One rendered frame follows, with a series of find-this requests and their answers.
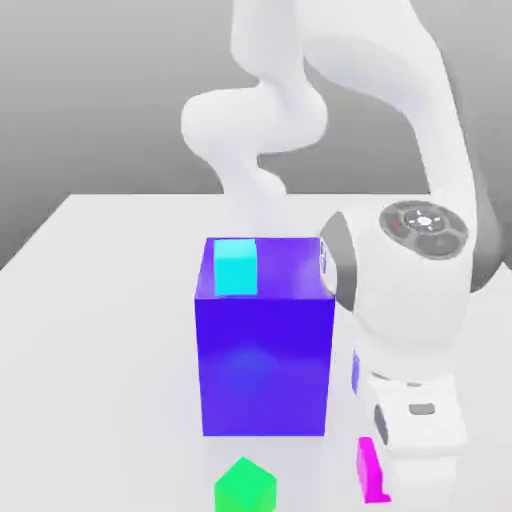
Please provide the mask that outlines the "small magenta cube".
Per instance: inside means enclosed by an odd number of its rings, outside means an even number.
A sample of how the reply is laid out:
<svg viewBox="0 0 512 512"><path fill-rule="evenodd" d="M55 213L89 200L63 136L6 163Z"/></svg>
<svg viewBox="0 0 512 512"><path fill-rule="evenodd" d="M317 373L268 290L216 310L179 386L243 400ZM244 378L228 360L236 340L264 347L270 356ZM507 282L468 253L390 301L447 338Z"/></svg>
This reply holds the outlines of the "small magenta cube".
<svg viewBox="0 0 512 512"><path fill-rule="evenodd" d="M391 501L383 490L383 472L371 437L358 438L356 469L365 504Z"/></svg>

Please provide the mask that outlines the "large blue box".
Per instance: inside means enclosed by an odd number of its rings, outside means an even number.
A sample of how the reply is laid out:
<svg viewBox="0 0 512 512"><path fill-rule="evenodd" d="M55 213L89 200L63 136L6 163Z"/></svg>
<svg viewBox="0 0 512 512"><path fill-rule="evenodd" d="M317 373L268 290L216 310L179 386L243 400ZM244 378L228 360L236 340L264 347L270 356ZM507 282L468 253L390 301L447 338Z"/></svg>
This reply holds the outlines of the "large blue box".
<svg viewBox="0 0 512 512"><path fill-rule="evenodd" d="M320 242L258 238L258 293L218 296L207 239L194 297L206 436L325 432L335 299L320 276Z"/></svg>

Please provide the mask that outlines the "small cyan cube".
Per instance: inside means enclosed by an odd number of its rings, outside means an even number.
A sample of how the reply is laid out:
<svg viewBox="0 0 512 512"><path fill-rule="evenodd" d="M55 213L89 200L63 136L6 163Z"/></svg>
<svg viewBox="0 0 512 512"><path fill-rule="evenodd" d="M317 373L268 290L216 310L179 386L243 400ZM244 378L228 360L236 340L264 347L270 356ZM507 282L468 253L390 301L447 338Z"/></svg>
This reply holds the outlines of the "small cyan cube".
<svg viewBox="0 0 512 512"><path fill-rule="evenodd" d="M217 296L257 294L258 263L254 239L214 240L214 284Z"/></svg>

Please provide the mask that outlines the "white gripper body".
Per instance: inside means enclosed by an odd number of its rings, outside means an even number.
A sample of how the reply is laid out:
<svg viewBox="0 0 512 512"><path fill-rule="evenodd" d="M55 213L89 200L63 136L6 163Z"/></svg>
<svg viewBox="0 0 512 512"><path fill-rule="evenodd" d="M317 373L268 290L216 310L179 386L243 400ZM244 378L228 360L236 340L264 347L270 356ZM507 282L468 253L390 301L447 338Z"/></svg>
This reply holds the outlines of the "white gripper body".
<svg viewBox="0 0 512 512"><path fill-rule="evenodd" d="M385 490L396 512L448 512L457 477L457 445L384 449Z"/></svg>

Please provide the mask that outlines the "small green cube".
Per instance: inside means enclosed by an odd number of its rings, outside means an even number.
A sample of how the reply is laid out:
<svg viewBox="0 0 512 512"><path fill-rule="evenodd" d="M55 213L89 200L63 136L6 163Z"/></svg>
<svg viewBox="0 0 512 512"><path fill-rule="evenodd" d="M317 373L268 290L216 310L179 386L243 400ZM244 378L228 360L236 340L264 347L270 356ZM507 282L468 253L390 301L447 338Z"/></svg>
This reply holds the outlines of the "small green cube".
<svg viewBox="0 0 512 512"><path fill-rule="evenodd" d="M277 479L246 457L214 485L215 512L274 512Z"/></svg>

